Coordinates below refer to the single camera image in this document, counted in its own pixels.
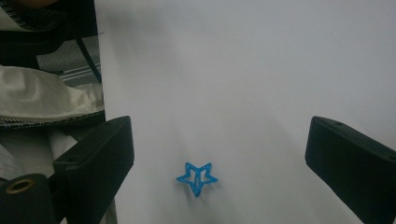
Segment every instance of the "small blue plastic toy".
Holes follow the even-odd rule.
[[[176,178],[176,180],[185,184],[189,184],[192,189],[192,192],[195,195],[195,198],[198,198],[199,195],[201,194],[201,189],[205,184],[211,184],[218,181],[217,178],[210,175],[211,168],[212,168],[212,163],[208,163],[207,165],[201,168],[196,168],[191,163],[186,162],[186,174],[179,176],[178,178]],[[191,176],[191,170],[195,172],[194,182],[189,180]],[[205,178],[206,178],[205,181],[201,179],[202,171],[205,171]]]

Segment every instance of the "round hole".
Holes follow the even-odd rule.
[[[8,186],[6,192],[8,194],[23,192],[32,187],[34,184],[35,181],[33,179],[22,179]]]
[[[77,161],[77,160],[78,160],[78,156],[70,157],[69,159],[67,159],[67,161],[70,161],[70,162]]]

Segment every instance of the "star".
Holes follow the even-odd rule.
[[[186,162],[186,174],[179,176],[178,178],[176,178],[176,180],[180,181],[182,183],[185,183],[185,184],[189,184],[192,192],[195,195],[195,198],[198,198],[201,193],[201,189],[205,184],[211,184],[211,183],[215,183],[218,181],[217,178],[210,175],[211,168],[212,168],[212,163],[208,163],[207,165],[205,165],[203,167],[196,168],[191,163]],[[189,180],[189,178],[191,176],[191,170],[193,170],[195,172],[195,177],[194,177],[193,182]],[[203,181],[201,179],[202,171],[205,171],[205,178],[206,178],[205,181]]]

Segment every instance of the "white table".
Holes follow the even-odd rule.
[[[304,163],[310,120],[396,148],[396,1],[96,0],[120,224],[360,223]],[[219,182],[193,197],[184,163]]]

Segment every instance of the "blue star outline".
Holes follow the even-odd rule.
[[[198,198],[201,193],[201,189],[205,184],[218,182],[217,178],[210,175],[211,168],[212,168],[212,163],[208,163],[203,167],[196,168],[191,163],[186,162],[186,174],[179,176],[178,178],[176,178],[176,180],[185,184],[189,184],[192,192],[195,195],[195,198]],[[191,176],[191,170],[195,172],[194,182],[189,180],[189,177]],[[202,171],[205,171],[205,178],[206,178],[205,181],[201,179]]]

